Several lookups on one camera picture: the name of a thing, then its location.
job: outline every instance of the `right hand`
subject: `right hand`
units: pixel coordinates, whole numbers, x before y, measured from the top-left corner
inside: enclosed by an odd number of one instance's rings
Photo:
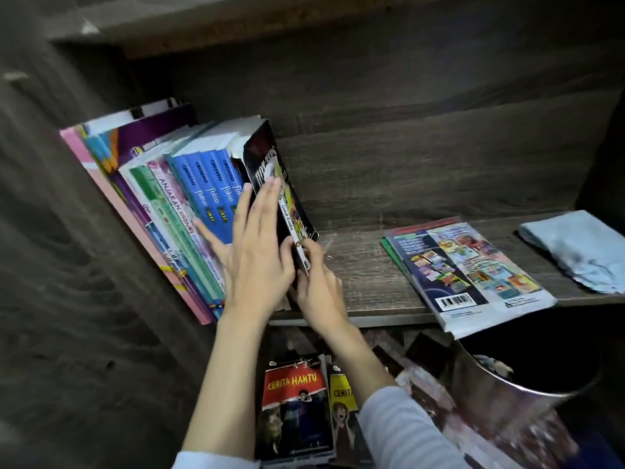
[[[311,239],[302,245],[308,251],[311,270],[306,276],[298,270],[298,305],[308,325],[323,338],[349,323],[340,279],[325,266],[323,248]]]

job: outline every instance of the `left hand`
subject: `left hand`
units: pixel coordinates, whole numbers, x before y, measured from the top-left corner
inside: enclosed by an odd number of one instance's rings
[[[224,245],[200,220],[194,221],[226,272],[224,317],[237,315],[237,321],[265,325],[293,283],[293,238],[277,243],[280,189],[280,179],[268,179],[250,208],[252,185],[244,185],[232,224],[232,245]]]

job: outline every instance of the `wooden shelf board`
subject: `wooden shelf board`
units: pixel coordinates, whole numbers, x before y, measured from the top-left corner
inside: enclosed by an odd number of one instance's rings
[[[436,0],[110,0],[43,18],[51,42],[116,44],[130,59],[266,36]]]
[[[504,254],[558,299],[559,306],[595,306],[625,303],[625,294],[599,294],[575,283],[556,265],[528,246],[514,231],[524,222],[558,214],[538,214],[470,223]],[[408,280],[388,257],[382,231],[320,232],[328,266],[342,279],[350,318],[360,327],[424,324],[436,320]],[[273,325],[302,324],[295,311],[275,313]]]

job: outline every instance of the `blue book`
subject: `blue book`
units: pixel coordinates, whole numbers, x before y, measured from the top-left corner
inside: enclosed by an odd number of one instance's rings
[[[232,243],[232,219],[233,215],[228,213],[225,203],[221,200],[219,191],[212,180],[209,170],[204,166],[203,153],[189,153],[184,155],[191,168],[198,186],[202,188],[206,201],[216,211],[215,221],[220,235],[219,239],[225,243]]]
[[[230,155],[228,154],[228,150],[220,149],[213,151],[213,154],[215,155],[220,168],[223,168],[223,172],[225,173],[224,177],[237,196],[238,202],[238,198],[243,192],[243,178],[241,177],[241,173],[236,166],[233,165]]]
[[[214,206],[213,201],[209,201],[203,187],[200,186],[196,180],[196,174],[193,174],[193,168],[188,161],[188,156],[178,154],[176,156],[166,156],[166,158],[198,219],[200,219],[208,230],[213,232],[219,240],[225,240],[226,236],[224,236],[223,233],[223,227],[221,226],[222,220],[219,219],[219,212]]]
[[[239,198],[230,187],[230,182],[226,180],[226,172],[219,166],[219,161],[217,160],[215,151],[201,153],[201,156],[210,179],[217,188],[219,197],[224,204],[226,216],[228,217],[230,224],[232,224],[234,214],[236,212],[236,204],[239,202]]]

